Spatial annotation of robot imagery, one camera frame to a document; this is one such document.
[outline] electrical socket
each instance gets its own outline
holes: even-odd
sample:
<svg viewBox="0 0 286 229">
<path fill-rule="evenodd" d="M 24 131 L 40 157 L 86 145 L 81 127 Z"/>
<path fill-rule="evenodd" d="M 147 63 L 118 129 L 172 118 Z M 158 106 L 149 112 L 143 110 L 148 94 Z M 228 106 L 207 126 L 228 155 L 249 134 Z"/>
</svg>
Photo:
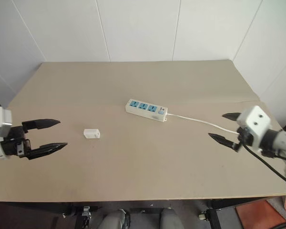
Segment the electrical socket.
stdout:
<svg viewBox="0 0 286 229">
<path fill-rule="evenodd" d="M 125 106 L 126 112 L 150 118 L 160 122 L 166 121 L 167 107 L 149 104 L 135 99 L 130 99 Z"/>
</svg>

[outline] black metal frame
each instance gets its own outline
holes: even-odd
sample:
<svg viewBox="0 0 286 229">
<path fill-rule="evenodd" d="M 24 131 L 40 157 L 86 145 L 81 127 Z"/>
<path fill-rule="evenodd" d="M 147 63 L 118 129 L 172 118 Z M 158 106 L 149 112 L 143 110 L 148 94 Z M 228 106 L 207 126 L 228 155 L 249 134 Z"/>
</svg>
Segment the black metal frame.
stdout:
<svg viewBox="0 0 286 229">
<path fill-rule="evenodd" d="M 227 207 L 236 207 L 249 202 L 267 199 L 266 197 L 258 198 L 227 198 L 227 199 L 211 199 L 208 201 L 207 209 L 204 214 L 206 220 L 210 222 L 211 229 L 221 229 L 220 221 L 218 219 L 217 211 Z M 10 206 L 16 206 L 20 208 L 29 208 L 35 210 L 42 210 L 56 214 L 63 214 L 64 216 L 76 216 L 75 229 L 82 229 L 83 225 L 87 221 L 86 216 L 82 216 L 83 207 L 89 206 L 91 203 L 21 203 L 21 202 L 4 202 L 4 204 Z M 90 211 L 96 211 L 98 206 L 89 206 Z M 145 213 L 155 214 L 161 213 L 162 208 L 130 208 L 130 213 Z"/>
</svg>

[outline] beige tabletop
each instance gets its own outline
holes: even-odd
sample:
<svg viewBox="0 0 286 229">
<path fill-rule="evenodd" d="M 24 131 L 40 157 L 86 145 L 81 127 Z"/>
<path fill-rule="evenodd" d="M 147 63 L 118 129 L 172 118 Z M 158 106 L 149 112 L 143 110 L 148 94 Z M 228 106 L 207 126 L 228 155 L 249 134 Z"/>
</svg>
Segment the beige tabletop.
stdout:
<svg viewBox="0 0 286 229">
<path fill-rule="evenodd" d="M 286 194 L 286 184 L 244 149 L 219 145 L 212 126 L 126 113 L 130 98 L 168 107 L 230 130 L 221 115 L 259 101 L 231 61 L 44 63 L 10 104 L 13 125 L 52 118 L 30 130 L 32 148 L 68 142 L 52 155 L 0 160 L 0 201 L 104 201 L 238 198 Z M 272 117 L 274 129 L 279 125 Z M 98 128 L 100 139 L 85 139 Z M 268 159 L 284 173 L 285 164 Z"/>
</svg>

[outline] white plug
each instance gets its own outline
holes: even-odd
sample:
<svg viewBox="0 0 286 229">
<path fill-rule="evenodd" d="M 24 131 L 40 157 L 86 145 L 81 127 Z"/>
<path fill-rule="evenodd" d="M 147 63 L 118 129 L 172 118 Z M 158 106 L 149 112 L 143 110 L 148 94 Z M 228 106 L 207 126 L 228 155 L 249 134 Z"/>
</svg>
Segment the white plug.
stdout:
<svg viewBox="0 0 286 229">
<path fill-rule="evenodd" d="M 101 133 L 99 129 L 84 129 L 84 135 L 86 138 L 100 138 Z"/>
</svg>

